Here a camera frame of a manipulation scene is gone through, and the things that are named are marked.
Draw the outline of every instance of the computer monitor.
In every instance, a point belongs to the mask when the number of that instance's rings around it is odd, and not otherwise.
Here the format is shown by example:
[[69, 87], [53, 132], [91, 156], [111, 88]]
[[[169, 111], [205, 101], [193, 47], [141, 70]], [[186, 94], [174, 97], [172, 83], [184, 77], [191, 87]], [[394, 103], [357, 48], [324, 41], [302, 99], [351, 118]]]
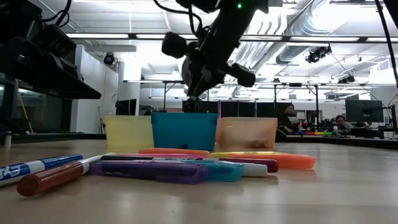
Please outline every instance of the computer monitor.
[[346, 100], [349, 122], [384, 122], [383, 104], [376, 100]]

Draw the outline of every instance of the desk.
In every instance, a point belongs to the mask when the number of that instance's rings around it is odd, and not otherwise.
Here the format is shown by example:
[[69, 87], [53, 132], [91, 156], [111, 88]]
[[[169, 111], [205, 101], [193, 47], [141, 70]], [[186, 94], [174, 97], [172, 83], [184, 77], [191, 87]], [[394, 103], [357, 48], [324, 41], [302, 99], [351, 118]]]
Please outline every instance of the desk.
[[[106, 151], [103, 140], [15, 144], [0, 165]], [[331, 144], [277, 143], [317, 157], [315, 170], [281, 170], [265, 179], [177, 185], [85, 175], [45, 195], [0, 188], [1, 223], [30, 224], [396, 224], [398, 152]]]

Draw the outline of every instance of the purple plastic case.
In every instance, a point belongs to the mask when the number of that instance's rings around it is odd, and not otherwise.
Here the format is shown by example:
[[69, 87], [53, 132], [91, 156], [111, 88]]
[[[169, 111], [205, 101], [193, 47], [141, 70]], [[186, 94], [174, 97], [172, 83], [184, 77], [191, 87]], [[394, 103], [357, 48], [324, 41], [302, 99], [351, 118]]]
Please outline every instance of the purple plastic case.
[[97, 161], [92, 163], [91, 171], [98, 175], [199, 184], [205, 181], [208, 168], [179, 161]]

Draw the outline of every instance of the blue marker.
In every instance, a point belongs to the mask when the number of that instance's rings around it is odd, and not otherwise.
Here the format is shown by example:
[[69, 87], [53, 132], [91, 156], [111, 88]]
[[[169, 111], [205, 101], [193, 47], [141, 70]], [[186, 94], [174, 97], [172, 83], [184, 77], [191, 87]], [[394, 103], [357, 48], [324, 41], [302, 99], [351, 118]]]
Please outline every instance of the blue marker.
[[36, 161], [0, 167], [0, 186], [18, 182], [25, 175], [51, 169], [79, 159], [83, 159], [83, 156], [80, 154], [74, 154], [70, 156], [38, 159]]

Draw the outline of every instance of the orange plastic container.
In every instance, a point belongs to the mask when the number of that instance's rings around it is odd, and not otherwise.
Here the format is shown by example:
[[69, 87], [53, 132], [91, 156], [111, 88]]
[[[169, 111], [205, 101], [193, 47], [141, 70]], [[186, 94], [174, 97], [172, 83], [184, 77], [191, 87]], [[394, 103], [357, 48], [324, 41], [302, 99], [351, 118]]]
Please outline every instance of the orange plastic container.
[[317, 159], [310, 156], [296, 154], [231, 154], [228, 158], [239, 159], [275, 159], [279, 168], [285, 169], [313, 169]]
[[216, 152], [264, 151], [275, 146], [277, 118], [221, 118]]
[[189, 150], [189, 149], [168, 149], [168, 148], [149, 148], [141, 149], [139, 154], [191, 154], [199, 155], [204, 158], [210, 157], [210, 152], [204, 150]]

